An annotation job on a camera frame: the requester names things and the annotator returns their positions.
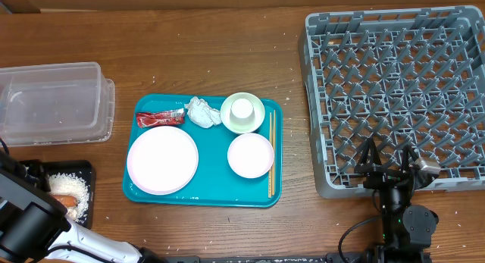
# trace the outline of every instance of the wooden chopstick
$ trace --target wooden chopstick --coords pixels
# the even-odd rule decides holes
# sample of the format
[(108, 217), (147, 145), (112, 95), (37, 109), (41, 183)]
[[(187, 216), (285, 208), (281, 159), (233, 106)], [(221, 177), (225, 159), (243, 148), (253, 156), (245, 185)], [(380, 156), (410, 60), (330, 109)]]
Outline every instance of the wooden chopstick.
[(273, 132), (271, 133), (273, 139), (271, 139), (271, 145), (273, 146), (274, 150), (274, 162), (273, 166), (271, 167), (271, 196), (274, 196), (274, 182), (275, 182), (275, 175), (274, 170), (276, 169), (276, 111), (273, 113)]
[[(268, 135), (270, 137), (270, 144), (271, 146), (273, 146), (273, 124), (271, 123), (273, 119), (273, 116), (271, 115), (270, 113), (270, 131), (268, 132)], [(271, 168), (270, 170), (268, 171), (268, 198), (271, 199), (271, 197), (273, 196), (273, 173), (272, 173), (272, 170), (273, 170), (273, 166), (271, 165)]]

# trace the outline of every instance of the chopsticks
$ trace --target chopsticks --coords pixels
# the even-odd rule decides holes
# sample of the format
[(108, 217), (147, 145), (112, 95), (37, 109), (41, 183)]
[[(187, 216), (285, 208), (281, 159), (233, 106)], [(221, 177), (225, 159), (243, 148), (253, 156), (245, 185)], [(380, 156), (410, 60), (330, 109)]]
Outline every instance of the chopsticks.
[(273, 165), (271, 165), (271, 168), (268, 171), (268, 198), (271, 198), (274, 196), (274, 164), (276, 164), (276, 112), (274, 112), (273, 114), (270, 113), (269, 138), (271, 146), (273, 147), (273, 151), (275, 153)]

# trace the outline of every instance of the small white bowl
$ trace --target small white bowl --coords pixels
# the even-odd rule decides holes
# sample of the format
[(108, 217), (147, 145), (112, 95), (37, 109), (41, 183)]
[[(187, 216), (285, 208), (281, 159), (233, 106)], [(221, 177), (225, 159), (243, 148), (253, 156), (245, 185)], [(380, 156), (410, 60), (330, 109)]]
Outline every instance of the small white bowl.
[(264, 136), (256, 133), (243, 134), (230, 144), (227, 161), (236, 174), (255, 179), (266, 174), (273, 165), (273, 146)]
[(234, 93), (222, 103), (221, 120), (234, 133), (251, 133), (263, 124), (263, 102), (251, 93)]
[(193, 178), (199, 152), (192, 137), (177, 127), (154, 127), (131, 145), (128, 174), (135, 185), (152, 195), (182, 189)]

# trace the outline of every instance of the candy bar wrapper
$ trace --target candy bar wrapper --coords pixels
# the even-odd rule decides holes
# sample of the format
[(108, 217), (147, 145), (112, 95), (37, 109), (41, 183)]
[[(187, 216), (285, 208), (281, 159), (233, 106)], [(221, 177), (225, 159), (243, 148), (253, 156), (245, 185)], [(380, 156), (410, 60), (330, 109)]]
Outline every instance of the candy bar wrapper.
[(157, 127), (173, 126), (185, 123), (185, 110), (179, 108), (172, 111), (161, 112), (138, 112), (136, 114), (136, 123), (138, 127)]

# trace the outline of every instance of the white rice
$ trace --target white rice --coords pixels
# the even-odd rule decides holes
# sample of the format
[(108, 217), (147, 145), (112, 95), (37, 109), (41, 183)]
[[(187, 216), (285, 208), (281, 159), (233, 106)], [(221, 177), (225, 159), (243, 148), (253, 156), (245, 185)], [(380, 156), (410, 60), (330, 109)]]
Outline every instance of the white rice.
[(89, 192), (85, 180), (73, 174), (56, 174), (50, 176), (48, 181), (51, 185), (51, 194), (68, 195), (77, 199), (77, 207), (74, 208), (77, 211), (76, 222), (86, 217), (84, 212), (89, 206)]

